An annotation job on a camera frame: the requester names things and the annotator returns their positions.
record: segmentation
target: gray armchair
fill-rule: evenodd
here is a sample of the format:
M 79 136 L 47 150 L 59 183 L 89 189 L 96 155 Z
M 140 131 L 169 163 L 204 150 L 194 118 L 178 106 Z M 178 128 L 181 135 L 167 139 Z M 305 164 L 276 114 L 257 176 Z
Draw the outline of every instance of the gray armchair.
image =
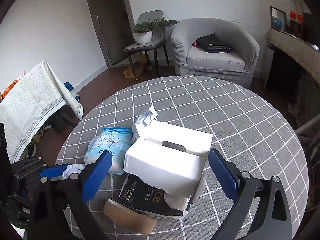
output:
M 192 47 L 197 38 L 212 33 L 231 45 L 234 52 L 208 53 Z M 177 75 L 207 76 L 250 87 L 260 48 L 238 25 L 212 18 L 187 19 L 174 28 L 171 44 Z

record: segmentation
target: white flower pot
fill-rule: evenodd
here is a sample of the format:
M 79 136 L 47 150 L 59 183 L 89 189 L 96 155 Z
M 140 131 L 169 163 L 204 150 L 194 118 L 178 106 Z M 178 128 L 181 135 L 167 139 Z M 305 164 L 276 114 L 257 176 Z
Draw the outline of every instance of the white flower pot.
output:
M 152 39 L 152 31 L 147 33 L 134 33 L 133 37 L 137 44 L 149 43 Z

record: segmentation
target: gray checkered tablecloth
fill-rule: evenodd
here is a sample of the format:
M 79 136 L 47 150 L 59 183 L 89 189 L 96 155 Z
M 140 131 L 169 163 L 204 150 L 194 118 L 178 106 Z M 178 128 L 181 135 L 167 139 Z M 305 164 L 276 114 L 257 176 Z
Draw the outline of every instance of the gray checkered tablecloth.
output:
M 128 87 L 93 109 L 73 130 L 62 147 L 57 163 L 83 163 L 92 138 L 104 127 L 131 128 L 134 120 L 154 106 L 157 120 L 213 134 L 216 147 L 226 160 L 254 177 L 280 177 L 289 202 L 292 235 L 303 217 L 308 197 L 308 169 L 302 147 L 284 117 L 253 92 L 230 82 L 200 76 L 158 78 Z M 88 206 L 110 239 L 210 239 L 233 202 L 226 198 L 208 163 L 209 176 L 200 197 L 182 220 L 156 217 L 150 236 L 132 233 L 114 224 L 102 212 L 108 198 L 116 200 L 126 175 L 108 175 Z M 258 199 L 238 237 L 252 222 Z M 65 211 L 74 235 L 81 236 L 70 213 Z

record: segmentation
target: patterned tablecloth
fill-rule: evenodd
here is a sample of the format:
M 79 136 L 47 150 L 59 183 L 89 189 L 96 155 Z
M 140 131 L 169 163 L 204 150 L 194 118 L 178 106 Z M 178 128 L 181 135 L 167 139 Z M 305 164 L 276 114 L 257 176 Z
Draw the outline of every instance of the patterned tablecloth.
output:
M 45 121 L 66 103 L 82 119 L 83 107 L 46 60 L 21 78 L 0 104 L 0 123 L 4 124 L 11 163 L 19 160 Z
M 89 141 L 104 127 L 131 127 L 149 106 L 157 120 L 213 134 L 212 148 L 254 177 L 280 177 L 288 199 L 292 235 L 303 217 L 308 197 L 308 169 L 302 147 L 286 119 L 253 92 L 230 82 L 200 77 L 172 76 L 143 82 L 117 92 L 93 109 L 70 134 L 57 163 L 82 163 Z M 226 198 L 208 164 L 209 176 L 200 197 L 182 219 L 156 217 L 150 236 L 132 233 L 102 213 L 106 199 L 117 199 L 126 175 L 108 175 L 89 208 L 110 239 L 210 239 L 233 202 Z M 258 199 L 238 237 L 244 236 L 255 215 Z M 72 232 L 81 236 L 66 209 Z

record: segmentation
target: gray chair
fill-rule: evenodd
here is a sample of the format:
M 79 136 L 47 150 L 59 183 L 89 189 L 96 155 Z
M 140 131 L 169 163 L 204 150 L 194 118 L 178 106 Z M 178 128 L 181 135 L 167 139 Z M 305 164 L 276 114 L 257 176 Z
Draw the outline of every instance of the gray chair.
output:
M 208 53 L 192 47 L 197 38 L 212 33 L 231 45 L 234 52 Z M 260 48 L 238 25 L 212 18 L 187 19 L 174 28 L 171 44 L 177 75 L 207 76 L 250 87 Z
M 149 20 L 157 20 L 157 19 L 162 19 L 163 18 L 163 13 L 160 10 L 157 11 L 152 11 L 152 12 L 145 12 L 140 15 L 139 17 L 139 23 L 142 22 L 148 22 Z M 133 67 L 131 55 L 136 53 L 136 52 L 141 52 L 144 51 L 148 60 L 148 64 L 150 64 L 149 61 L 149 56 L 148 56 L 148 50 L 153 50 L 154 57 L 155 57 L 155 65 L 156 65 L 156 73 L 157 76 L 159 77 L 159 66 L 158 66 L 158 56 L 157 56 L 157 49 L 159 47 L 163 46 L 164 48 L 164 54 L 165 58 L 167 60 L 167 64 L 169 66 L 169 59 L 168 59 L 168 53 L 167 53 L 167 48 L 165 47 L 165 33 L 164 33 L 164 28 L 157 28 L 152 31 L 152 39 L 150 43 L 146 44 L 132 44 L 124 49 L 124 52 L 128 54 L 128 58 L 130 61 L 130 65 L 134 74 L 134 77 L 137 79 L 136 72 Z

